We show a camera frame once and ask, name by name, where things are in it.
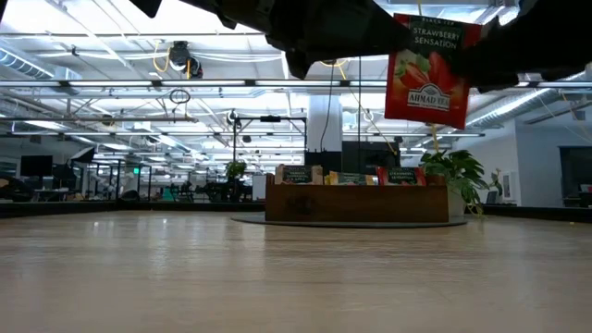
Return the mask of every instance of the potted plant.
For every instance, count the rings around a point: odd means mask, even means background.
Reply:
[[[421,168],[425,175],[433,179],[443,179],[449,189],[450,216],[463,216],[468,206],[481,216],[481,200],[478,190],[488,190],[489,184],[482,180],[483,166],[468,151],[462,150],[446,154],[425,153],[422,156]]]
[[[244,162],[229,162],[226,165],[226,176],[228,179],[239,179],[246,169],[247,164]]]

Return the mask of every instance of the ceiling light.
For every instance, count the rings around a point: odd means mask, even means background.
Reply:
[[[29,136],[29,135],[43,135],[43,136],[56,136],[59,135],[59,133],[57,132],[35,132],[35,131],[29,131],[29,132],[9,132],[12,135],[24,135],[24,136]]]
[[[53,121],[30,120],[30,121],[25,121],[25,123],[27,123],[29,125],[41,127],[44,129],[49,129],[49,130],[64,130],[64,129],[68,128],[64,125],[60,125],[60,124],[53,122]]]
[[[118,143],[103,143],[103,146],[105,146],[107,148],[115,149],[115,150],[130,150],[130,149],[132,149],[131,147],[129,147],[125,144],[118,144]]]
[[[243,86],[244,80],[165,80],[166,87],[219,87],[219,86]]]
[[[7,80],[0,81],[0,87],[59,87],[59,82],[54,80],[21,81]]]
[[[484,133],[458,133],[458,134],[439,134],[438,139],[440,138],[470,138],[470,137],[484,137]]]
[[[150,87],[152,83],[148,80],[76,80],[70,81],[72,87]]]
[[[354,87],[386,87],[387,82],[385,80],[363,80],[362,82],[353,80],[350,82],[350,85]]]
[[[339,85],[338,80],[257,80],[256,86],[267,87],[327,87]]]
[[[166,144],[167,146],[177,146],[177,142],[166,135],[160,135],[156,139],[159,140],[161,143]]]
[[[82,138],[82,137],[78,137],[78,136],[77,137],[74,137],[74,139],[76,139],[76,140],[78,140],[80,142],[84,142],[84,143],[95,144],[95,142],[92,141],[92,140],[88,140],[86,138]]]
[[[111,133],[106,132],[66,132],[65,135],[70,136],[109,136]]]
[[[540,82],[537,88],[592,88],[592,82]]]

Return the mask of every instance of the fluorescent light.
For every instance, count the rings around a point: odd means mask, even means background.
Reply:
[[[65,135],[69,136],[109,136],[110,133],[99,133],[99,132],[66,132]]]
[[[152,132],[117,132],[117,136],[137,136],[137,135],[154,135]]]
[[[259,148],[259,147],[237,147],[237,150],[241,150],[241,151],[254,151],[254,150],[258,150],[260,152],[266,152],[266,151],[296,151],[296,152],[303,152],[304,148],[303,147],[263,147],[263,148]]]
[[[592,82],[540,82],[538,88],[592,88]]]
[[[94,142],[94,141],[92,141],[92,140],[88,140],[88,139],[86,139],[86,138],[82,138],[82,137],[79,137],[79,136],[77,136],[77,137],[74,137],[74,138],[75,138],[76,140],[78,140],[78,141],[81,141],[81,142],[85,142],[85,143],[89,143],[89,144],[95,144],[95,142]]]
[[[257,80],[256,86],[270,87],[327,87],[331,85],[330,80]],[[338,80],[333,81],[333,85],[339,85]]]
[[[148,80],[77,80],[70,81],[72,87],[151,87],[152,83]]]
[[[244,80],[164,80],[166,87],[219,87],[219,86],[243,86]]]
[[[469,138],[469,137],[482,137],[484,133],[458,133],[458,134],[439,134],[439,138]]]
[[[57,136],[59,135],[59,133],[57,132],[36,132],[36,131],[30,131],[30,132],[9,132],[12,135],[41,135],[41,136]]]
[[[117,164],[117,160],[93,160],[92,162],[98,164]]]
[[[363,87],[386,87],[387,82],[385,80],[363,80],[362,82],[353,80],[350,82],[350,85],[354,87],[359,87],[360,85],[362,85]]]
[[[400,136],[400,137],[407,137],[407,138],[424,138],[429,136],[430,134],[421,134],[421,133],[389,133],[389,132],[382,132],[384,136]],[[346,132],[343,133],[343,136],[352,136],[357,137],[358,133],[356,132]],[[360,136],[380,136],[378,132],[366,132],[361,133]]]
[[[0,81],[0,87],[59,87],[59,82],[54,80],[37,81]]]
[[[103,146],[105,146],[107,148],[115,149],[115,150],[130,150],[130,149],[132,149],[131,147],[129,147],[125,144],[118,144],[118,143],[103,143]]]
[[[53,121],[30,120],[30,121],[25,121],[25,123],[27,123],[29,125],[41,127],[44,129],[49,129],[49,130],[63,130],[63,129],[68,128],[64,125],[60,125],[60,124],[55,123]]]
[[[156,139],[159,140],[161,143],[166,144],[167,146],[170,146],[170,147],[177,146],[177,142],[166,135],[160,135]]]

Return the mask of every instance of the ceiling pipe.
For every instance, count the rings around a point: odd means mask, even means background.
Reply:
[[[116,57],[117,60],[123,66],[125,66],[126,68],[129,68],[131,71],[133,71],[135,74],[137,74],[140,78],[144,78],[144,75],[140,71],[138,71],[138,69],[134,68],[134,66],[128,60],[126,60],[126,59],[122,58],[121,56],[119,56],[117,54],[117,52],[115,52],[109,45],[107,45],[105,42],[103,42],[103,40],[101,40],[96,34],[94,34],[94,32],[92,32],[82,22],[78,21],[70,13],[68,13],[68,10],[66,9],[65,6],[62,6],[62,5],[59,5],[59,4],[55,3],[53,0],[45,0],[45,2],[47,4],[49,4],[50,6],[52,6],[53,8],[55,8],[60,13],[64,14],[65,16],[67,16],[68,18],[70,18],[74,22],[76,22],[86,32],[86,35],[88,37],[90,37],[91,39],[94,39],[97,43],[99,43],[101,45],[101,47],[103,47],[103,49],[107,53],[109,53],[111,56]]]
[[[565,79],[566,81],[577,81],[584,77],[584,72]],[[543,104],[548,105],[558,101],[561,95],[556,89],[545,88],[533,90],[515,96],[503,98],[493,104],[485,106],[477,111],[474,111],[466,119],[466,128],[486,128],[492,125],[501,124],[507,120],[513,119],[534,109],[541,107]]]
[[[560,111],[551,112],[551,113],[548,113],[548,114],[540,116],[540,117],[535,117],[535,118],[526,120],[524,123],[526,125],[535,125],[535,124],[541,123],[543,121],[553,119],[555,117],[559,117],[559,116],[567,115],[567,114],[575,112],[575,111],[579,111],[579,110],[589,107],[591,105],[592,105],[592,101],[580,101],[580,102],[576,103],[575,105],[569,105],[568,107],[566,107]]]

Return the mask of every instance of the black object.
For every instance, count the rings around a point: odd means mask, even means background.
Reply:
[[[71,166],[67,164],[54,166],[54,189],[69,188],[73,190],[76,188],[77,179]]]
[[[130,1],[151,18],[162,2]],[[240,23],[263,32],[286,52],[290,72],[299,79],[315,61],[386,55],[411,40],[409,29],[372,0],[182,1],[216,14],[227,28]]]
[[[20,175],[24,177],[52,176],[54,157],[51,155],[30,155],[20,158]]]
[[[589,32],[590,10],[591,1],[538,0],[523,6],[515,21],[494,27],[483,41],[461,51],[452,71],[485,87],[482,91],[515,85],[516,73],[538,72],[545,80],[578,73],[592,60],[592,49],[580,43]]]
[[[139,201],[140,194],[136,190],[128,190],[121,193],[120,199],[123,201]]]
[[[70,157],[72,162],[91,163],[94,159],[94,147],[84,148]]]
[[[385,142],[343,142],[343,172],[375,175],[377,167],[400,167],[401,150],[397,142],[390,145],[397,152],[395,155]]]
[[[330,171],[341,172],[341,152],[304,153],[304,164],[306,166],[323,167],[323,176]]]
[[[580,185],[592,184],[592,147],[560,147],[560,157],[562,197],[580,197]]]
[[[35,192],[24,182],[14,177],[0,176],[0,199],[12,200],[15,203],[27,203]]]
[[[150,3],[150,1],[142,1],[142,5],[144,3]],[[202,79],[204,77],[202,63],[198,59],[191,56],[188,47],[189,43],[187,42],[173,42],[173,47],[170,49],[168,58],[170,62],[176,67],[184,67],[184,69],[181,71],[183,74],[186,74],[187,71],[189,71],[190,79]]]

